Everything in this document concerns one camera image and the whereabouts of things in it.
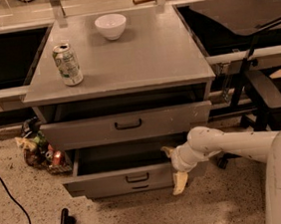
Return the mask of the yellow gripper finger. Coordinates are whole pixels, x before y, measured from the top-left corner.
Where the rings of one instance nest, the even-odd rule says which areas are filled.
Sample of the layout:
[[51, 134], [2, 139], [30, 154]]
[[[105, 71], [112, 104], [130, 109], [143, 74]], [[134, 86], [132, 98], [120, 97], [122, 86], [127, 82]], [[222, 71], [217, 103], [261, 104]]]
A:
[[188, 173], [187, 172], [176, 172], [173, 175], [173, 182], [174, 182], [174, 187], [173, 187], [173, 195], [180, 195], [184, 191], [184, 187], [186, 186], [188, 179]]
[[161, 148], [161, 151], [163, 151], [163, 152], [166, 154], [166, 156], [167, 156], [168, 158], [171, 158], [171, 157], [172, 157], [172, 153], [173, 153], [173, 151], [174, 151], [174, 147], [173, 147], [173, 146], [171, 146], [171, 147], [169, 147], [169, 146], [163, 146], [163, 147]]

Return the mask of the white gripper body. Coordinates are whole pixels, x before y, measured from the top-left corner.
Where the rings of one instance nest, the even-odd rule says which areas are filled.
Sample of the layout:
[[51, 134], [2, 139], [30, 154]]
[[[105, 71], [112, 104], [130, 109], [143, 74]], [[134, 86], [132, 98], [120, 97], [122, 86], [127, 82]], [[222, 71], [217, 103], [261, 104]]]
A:
[[202, 154], [188, 144], [181, 144], [171, 150], [172, 166], [179, 172], [189, 172], [202, 160]]

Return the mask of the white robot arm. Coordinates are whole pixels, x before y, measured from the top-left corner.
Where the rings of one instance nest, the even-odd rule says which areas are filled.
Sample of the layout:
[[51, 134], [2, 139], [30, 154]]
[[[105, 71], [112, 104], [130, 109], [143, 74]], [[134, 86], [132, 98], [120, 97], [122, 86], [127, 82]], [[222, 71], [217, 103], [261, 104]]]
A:
[[161, 150], [175, 169], [175, 195], [183, 192], [192, 168], [219, 152], [265, 163], [265, 224], [281, 224], [281, 130], [224, 132], [199, 126], [190, 130], [184, 144]]

